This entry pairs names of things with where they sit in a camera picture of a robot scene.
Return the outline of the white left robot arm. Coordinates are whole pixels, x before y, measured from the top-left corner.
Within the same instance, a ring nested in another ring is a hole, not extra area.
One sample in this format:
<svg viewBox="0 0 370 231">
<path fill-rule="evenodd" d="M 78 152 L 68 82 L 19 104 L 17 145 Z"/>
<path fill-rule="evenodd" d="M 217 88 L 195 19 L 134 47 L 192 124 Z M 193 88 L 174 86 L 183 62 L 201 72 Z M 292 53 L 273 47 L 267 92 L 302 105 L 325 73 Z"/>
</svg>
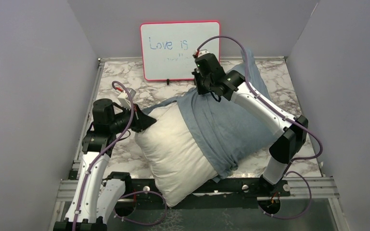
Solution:
<svg viewBox="0 0 370 231">
<path fill-rule="evenodd" d="M 156 123 L 137 104 L 123 107 L 111 99 L 93 103 L 93 122 L 82 141 L 80 177 L 64 221 L 57 221 L 55 231 L 105 231 L 107 220 L 119 198 L 133 192 L 127 172 L 113 173 L 100 192 L 103 175 L 112 150 L 125 132 L 141 132 Z"/>
</svg>

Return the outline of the blue pillowcase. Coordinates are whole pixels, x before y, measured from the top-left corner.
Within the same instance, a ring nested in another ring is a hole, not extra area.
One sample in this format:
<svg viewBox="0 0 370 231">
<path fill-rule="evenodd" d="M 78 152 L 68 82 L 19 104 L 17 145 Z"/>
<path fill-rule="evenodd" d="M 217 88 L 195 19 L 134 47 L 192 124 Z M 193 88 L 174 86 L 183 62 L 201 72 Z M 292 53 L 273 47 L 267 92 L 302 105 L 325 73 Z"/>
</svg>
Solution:
<svg viewBox="0 0 370 231">
<path fill-rule="evenodd" d="M 225 179 L 241 160 L 276 141 L 259 119 L 228 100 L 217 102 L 209 95 L 199 95 L 195 88 L 181 96 L 168 98 L 146 108 L 177 103 L 183 120 L 198 147 L 217 171 L 214 181 Z"/>
</svg>

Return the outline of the white pillow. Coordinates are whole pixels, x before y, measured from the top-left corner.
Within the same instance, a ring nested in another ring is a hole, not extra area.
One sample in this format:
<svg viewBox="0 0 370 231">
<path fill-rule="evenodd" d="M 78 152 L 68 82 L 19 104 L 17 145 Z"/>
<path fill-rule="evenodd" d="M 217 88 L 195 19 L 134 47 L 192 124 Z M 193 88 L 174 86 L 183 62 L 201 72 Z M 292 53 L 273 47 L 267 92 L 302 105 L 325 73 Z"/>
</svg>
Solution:
<svg viewBox="0 0 370 231">
<path fill-rule="evenodd" d="M 218 173 L 198 147 L 177 103 L 155 108 L 157 121 L 135 134 L 155 185 L 169 207 L 174 207 Z"/>
</svg>

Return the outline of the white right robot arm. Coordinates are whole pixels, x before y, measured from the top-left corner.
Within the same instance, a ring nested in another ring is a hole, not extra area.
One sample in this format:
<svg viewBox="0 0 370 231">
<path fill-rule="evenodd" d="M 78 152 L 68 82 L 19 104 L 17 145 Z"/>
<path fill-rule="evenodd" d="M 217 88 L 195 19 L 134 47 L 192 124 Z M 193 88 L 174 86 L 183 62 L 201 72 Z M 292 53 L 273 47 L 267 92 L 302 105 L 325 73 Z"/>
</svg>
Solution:
<svg viewBox="0 0 370 231">
<path fill-rule="evenodd" d="M 199 94 L 213 93 L 239 105 L 266 125 L 276 138 L 269 148 L 271 158 L 259 182 L 259 191 L 266 196 L 272 195 L 293 157 L 306 142 L 308 119 L 282 110 L 260 93 L 250 81 L 248 65 L 245 65 L 244 74 L 238 71 L 227 73 L 217 57 L 207 50 L 198 51 L 193 57 L 196 68 L 192 74 Z"/>
</svg>

